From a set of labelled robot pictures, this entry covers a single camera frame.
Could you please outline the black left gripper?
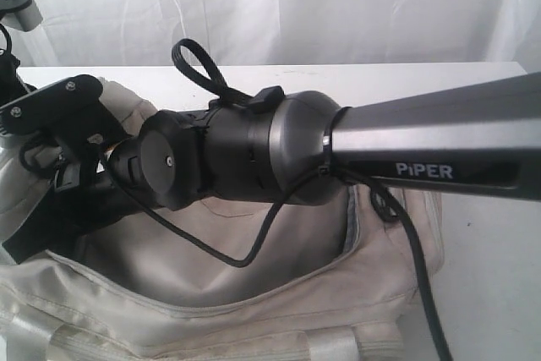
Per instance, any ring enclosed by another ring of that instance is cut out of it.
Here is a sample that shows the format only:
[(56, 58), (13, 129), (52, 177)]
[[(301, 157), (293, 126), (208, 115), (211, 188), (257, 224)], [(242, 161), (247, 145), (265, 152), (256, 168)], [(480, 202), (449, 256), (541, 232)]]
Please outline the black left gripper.
[(0, 55), (0, 97), (1, 103), (9, 103), (36, 90), (36, 87), (25, 83), (18, 75), (20, 66), (18, 60), (7, 50), (2, 50)]

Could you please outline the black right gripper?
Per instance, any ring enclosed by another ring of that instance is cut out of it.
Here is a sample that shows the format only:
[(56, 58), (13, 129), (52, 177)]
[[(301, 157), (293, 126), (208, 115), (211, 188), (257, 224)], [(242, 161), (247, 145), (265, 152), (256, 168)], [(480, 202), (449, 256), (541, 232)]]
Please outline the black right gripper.
[(98, 170), (105, 160), (103, 144), (86, 142), (77, 156), (62, 154), (41, 169), (49, 182), (41, 199), (41, 218), (28, 217), (2, 243), (16, 264), (47, 250), (72, 254), (80, 236), (140, 212), (133, 201), (139, 191), (120, 187), (121, 175), (113, 171), (113, 164)]

